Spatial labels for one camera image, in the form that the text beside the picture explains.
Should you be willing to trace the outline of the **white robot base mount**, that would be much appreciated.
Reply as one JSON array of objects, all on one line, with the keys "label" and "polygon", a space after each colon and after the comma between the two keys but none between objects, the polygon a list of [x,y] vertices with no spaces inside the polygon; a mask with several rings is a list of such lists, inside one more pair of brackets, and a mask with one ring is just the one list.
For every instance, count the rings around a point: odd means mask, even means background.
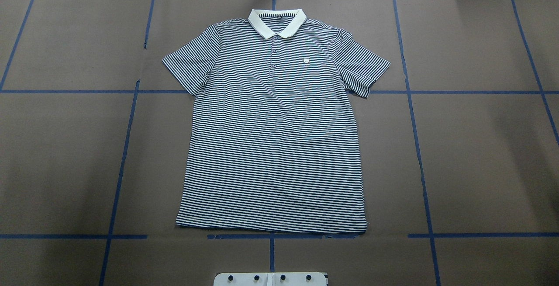
[{"label": "white robot base mount", "polygon": [[219,273],[214,286],[328,286],[323,272],[230,272]]}]

